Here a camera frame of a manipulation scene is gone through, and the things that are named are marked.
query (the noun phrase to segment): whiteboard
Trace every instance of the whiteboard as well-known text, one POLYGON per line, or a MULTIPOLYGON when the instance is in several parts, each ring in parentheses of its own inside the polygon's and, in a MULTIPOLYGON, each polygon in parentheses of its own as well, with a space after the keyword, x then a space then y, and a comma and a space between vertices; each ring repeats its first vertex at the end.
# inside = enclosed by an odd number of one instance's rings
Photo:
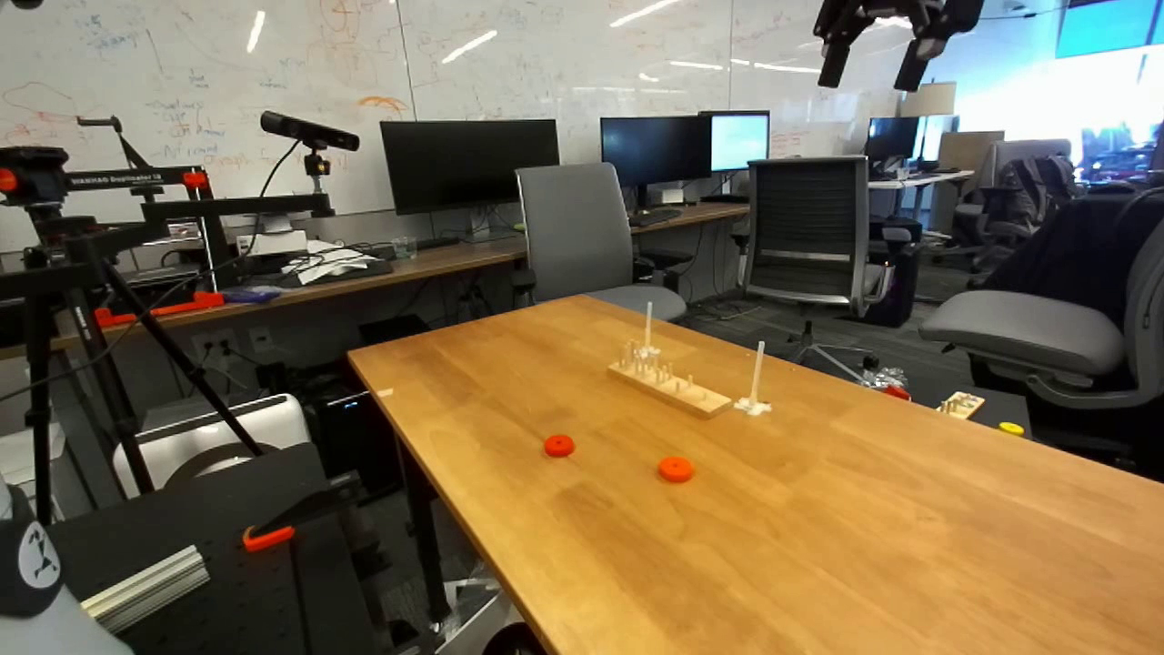
MULTIPOLYGON (((406 115, 395 2, 384 0, 47 0, 0 7, 0 146, 62 146, 67 171, 123 167, 121 115, 150 165, 203 165, 219 195, 253 195, 289 138, 263 110, 361 133, 327 148, 323 189, 344 206, 384 206, 376 121, 406 115)), ((310 191, 303 148, 269 191, 310 191)), ((75 191, 67 211, 139 219, 127 191, 75 191)))

